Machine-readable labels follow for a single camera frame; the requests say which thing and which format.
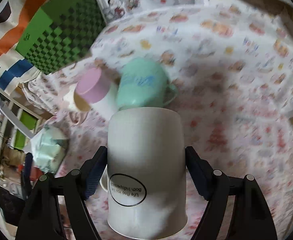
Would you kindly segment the white printed ceramic mug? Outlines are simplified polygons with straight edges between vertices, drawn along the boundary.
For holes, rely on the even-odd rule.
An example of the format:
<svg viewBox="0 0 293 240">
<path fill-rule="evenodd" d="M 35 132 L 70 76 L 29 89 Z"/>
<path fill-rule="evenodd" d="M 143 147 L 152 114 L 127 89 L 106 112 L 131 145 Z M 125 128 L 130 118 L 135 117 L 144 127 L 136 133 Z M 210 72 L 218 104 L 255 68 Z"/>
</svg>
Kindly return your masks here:
<svg viewBox="0 0 293 240">
<path fill-rule="evenodd" d="M 107 138 L 108 224 L 161 239 L 187 223 L 184 134 L 178 113 L 140 107 L 112 116 Z"/>
</svg>

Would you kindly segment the light green tissue pack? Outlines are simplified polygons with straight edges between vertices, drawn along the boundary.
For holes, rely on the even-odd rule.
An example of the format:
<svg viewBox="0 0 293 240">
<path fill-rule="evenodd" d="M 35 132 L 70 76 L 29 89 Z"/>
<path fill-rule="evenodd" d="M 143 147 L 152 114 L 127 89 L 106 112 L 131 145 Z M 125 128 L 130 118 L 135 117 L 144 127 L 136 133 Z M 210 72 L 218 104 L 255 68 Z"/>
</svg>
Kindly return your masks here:
<svg viewBox="0 0 293 240">
<path fill-rule="evenodd" d="M 55 174 L 68 148 L 68 138 L 57 127 L 45 125 L 23 148 L 33 155 L 34 166 L 43 173 Z"/>
</svg>

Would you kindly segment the white bottle with pink cap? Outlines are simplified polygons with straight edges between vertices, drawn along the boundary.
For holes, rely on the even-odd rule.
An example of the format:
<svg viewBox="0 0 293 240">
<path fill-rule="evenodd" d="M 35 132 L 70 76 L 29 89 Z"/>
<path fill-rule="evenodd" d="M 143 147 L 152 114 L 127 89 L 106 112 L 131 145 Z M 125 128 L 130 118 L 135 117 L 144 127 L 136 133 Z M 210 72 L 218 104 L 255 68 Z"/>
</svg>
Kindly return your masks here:
<svg viewBox="0 0 293 240">
<path fill-rule="evenodd" d="M 75 87 L 75 94 L 106 121 L 109 121 L 118 111 L 117 92 L 117 85 L 104 74 L 101 68 L 89 69 Z"/>
</svg>

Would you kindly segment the patterned white tablecloth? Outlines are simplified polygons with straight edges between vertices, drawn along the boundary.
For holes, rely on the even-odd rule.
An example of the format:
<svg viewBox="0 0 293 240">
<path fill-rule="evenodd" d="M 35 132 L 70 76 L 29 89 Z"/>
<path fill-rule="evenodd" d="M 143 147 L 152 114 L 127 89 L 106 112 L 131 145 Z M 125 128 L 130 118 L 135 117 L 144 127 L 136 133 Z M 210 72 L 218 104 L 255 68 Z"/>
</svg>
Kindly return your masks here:
<svg viewBox="0 0 293 240">
<path fill-rule="evenodd" d="M 89 59 L 23 86 L 69 138 L 57 175 L 79 168 L 107 138 L 96 112 L 72 124 L 58 106 L 62 90 L 92 67 L 118 81 L 132 59 L 151 59 L 178 88 L 169 108 L 182 118 L 185 143 L 227 175 L 255 176 L 282 239 L 293 215 L 292 16 L 276 0 L 210 0 L 208 7 L 155 10 L 109 24 Z"/>
</svg>

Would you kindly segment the mint green mug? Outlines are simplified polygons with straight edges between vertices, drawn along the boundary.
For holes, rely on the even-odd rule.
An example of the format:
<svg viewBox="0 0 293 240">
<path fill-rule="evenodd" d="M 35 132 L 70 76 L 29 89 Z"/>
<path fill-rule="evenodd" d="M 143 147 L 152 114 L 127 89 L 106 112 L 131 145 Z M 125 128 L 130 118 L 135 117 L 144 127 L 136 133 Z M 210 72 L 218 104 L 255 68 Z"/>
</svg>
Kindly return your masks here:
<svg viewBox="0 0 293 240">
<path fill-rule="evenodd" d="M 120 110 L 137 107 L 164 107 L 177 96 L 163 67 L 152 60 L 136 58 L 125 64 L 117 94 Z"/>
</svg>

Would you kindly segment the green foam panel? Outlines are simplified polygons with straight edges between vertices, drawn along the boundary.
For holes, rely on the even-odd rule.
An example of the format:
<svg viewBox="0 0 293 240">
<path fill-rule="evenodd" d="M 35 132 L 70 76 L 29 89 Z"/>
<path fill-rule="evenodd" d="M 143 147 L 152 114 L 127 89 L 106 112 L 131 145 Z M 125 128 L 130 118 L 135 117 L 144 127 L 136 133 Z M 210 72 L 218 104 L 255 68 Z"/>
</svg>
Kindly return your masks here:
<svg viewBox="0 0 293 240">
<path fill-rule="evenodd" d="M 16 51 L 48 75 L 83 59 L 104 27 L 95 0 L 50 0 L 35 13 Z"/>
</svg>

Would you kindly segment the colourful tote bag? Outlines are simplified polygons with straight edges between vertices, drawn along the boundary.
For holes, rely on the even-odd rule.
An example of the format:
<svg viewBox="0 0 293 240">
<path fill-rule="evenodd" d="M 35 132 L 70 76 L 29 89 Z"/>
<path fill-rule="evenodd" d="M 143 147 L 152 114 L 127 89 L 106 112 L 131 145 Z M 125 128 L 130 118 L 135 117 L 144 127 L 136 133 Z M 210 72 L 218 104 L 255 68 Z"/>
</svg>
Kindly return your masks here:
<svg viewBox="0 0 293 240">
<path fill-rule="evenodd" d="M 0 89 L 11 94 L 18 85 L 35 79 L 40 71 L 16 51 L 18 41 L 41 5 L 49 0 L 0 2 Z"/>
</svg>

